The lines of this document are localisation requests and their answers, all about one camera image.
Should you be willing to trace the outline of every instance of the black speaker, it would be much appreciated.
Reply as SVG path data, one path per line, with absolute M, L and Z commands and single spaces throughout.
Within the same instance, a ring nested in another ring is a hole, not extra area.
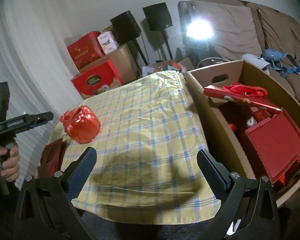
M 114 17 L 110 22 L 117 32 L 119 43 L 127 43 L 141 35 L 141 29 L 130 11 Z
M 143 12 L 151 31 L 163 31 L 173 25 L 165 2 L 144 7 Z

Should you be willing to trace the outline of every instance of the checkered tablecloth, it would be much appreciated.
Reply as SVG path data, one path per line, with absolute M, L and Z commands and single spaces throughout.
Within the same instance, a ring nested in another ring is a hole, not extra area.
M 68 142 L 62 170 L 88 146 L 98 154 L 79 197 L 72 200 L 75 207 L 137 224 L 194 223 L 217 213 L 220 201 L 196 161 L 206 141 L 181 79 L 173 71 L 158 72 L 85 100 L 82 105 L 101 122 L 91 143 L 71 140 L 58 123 L 50 142 Z

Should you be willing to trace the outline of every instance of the red strap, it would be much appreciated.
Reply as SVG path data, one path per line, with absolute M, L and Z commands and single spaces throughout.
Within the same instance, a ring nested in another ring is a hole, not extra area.
M 240 83 L 233 83 L 231 86 L 224 86 L 224 89 L 228 89 L 232 93 L 245 95 L 247 97 L 266 97 L 268 95 L 267 90 L 261 87 L 249 87 Z

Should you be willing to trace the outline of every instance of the metal screw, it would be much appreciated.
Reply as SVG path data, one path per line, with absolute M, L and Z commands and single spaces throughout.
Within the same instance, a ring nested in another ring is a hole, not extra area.
M 232 172 L 231 177 L 234 178 L 234 179 L 238 179 L 240 177 L 240 175 L 237 172 Z
M 261 178 L 262 178 L 262 180 L 265 181 L 265 182 L 268 182 L 268 181 L 269 181 L 269 178 L 268 178 L 267 176 L 262 176 Z
M 32 175 L 27 175 L 25 178 L 26 181 L 31 181 L 31 179 L 32 179 Z
M 54 176 L 55 176 L 56 178 L 59 178 L 59 177 L 62 176 L 62 174 L 63 174 L 62 171 L 56 171 L 56 172 L 54 173 Z

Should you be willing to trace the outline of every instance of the curtain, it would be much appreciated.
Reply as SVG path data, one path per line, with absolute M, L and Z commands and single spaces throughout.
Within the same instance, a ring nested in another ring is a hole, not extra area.
M 80 26 L 62 0 L 0 1 L 0 82 L 8 81 L 10 88 L 7 118 L 46 111 L 55 116 L 17 135 L 19 188 L 27 174 L 35 174 L 60 116 L 82 101 L 71 83 L 79 72 L 65 44 L 78 35 Z

